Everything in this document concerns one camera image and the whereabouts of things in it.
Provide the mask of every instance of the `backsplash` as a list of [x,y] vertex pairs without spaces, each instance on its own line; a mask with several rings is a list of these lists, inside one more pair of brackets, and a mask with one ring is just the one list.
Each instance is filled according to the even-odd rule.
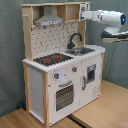
[[[78,33],[78,22],[35,27],[32,30],[33,58],[67,49],[70,37]],[[75,47],[78,46],[78,36],[73,38]]]

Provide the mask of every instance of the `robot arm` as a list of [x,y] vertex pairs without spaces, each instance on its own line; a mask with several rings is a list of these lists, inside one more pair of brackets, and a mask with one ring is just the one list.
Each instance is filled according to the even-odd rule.
[[113,43],[128,40],[128,31],[119,32],[120,28],[126,22],[126,16],[120,12],[114,11],[86,11],[82,7],[80,10],[79,21],[93,20],[98,23],[107,24],[107,27],[101,34],[101,39],[105,43]]

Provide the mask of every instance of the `sink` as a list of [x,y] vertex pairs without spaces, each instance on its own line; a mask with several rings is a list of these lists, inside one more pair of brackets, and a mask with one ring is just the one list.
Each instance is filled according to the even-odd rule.
[[73,49],[67,50],[65,52],[68,54],[75,55],[75,56],[81,56],[81,55],[88,54],[90,52],[95,52],[95,50],[90,49],[90,48],[85,48],[85,47],[78,47],[78,48],[73,48]]

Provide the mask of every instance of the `oven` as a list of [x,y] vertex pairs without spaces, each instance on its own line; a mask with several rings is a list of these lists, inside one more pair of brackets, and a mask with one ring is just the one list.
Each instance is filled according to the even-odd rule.
[[80,64],[68,64],[49,72],[49,124],[73,113],[79,108]]

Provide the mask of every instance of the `wooden play kitchen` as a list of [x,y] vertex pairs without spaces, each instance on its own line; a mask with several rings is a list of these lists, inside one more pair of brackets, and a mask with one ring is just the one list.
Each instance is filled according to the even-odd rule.
[[46,128],[101,95],[105,49],[85,45],[81,5],[90,10],[90,2],[22,5],[26,108]]

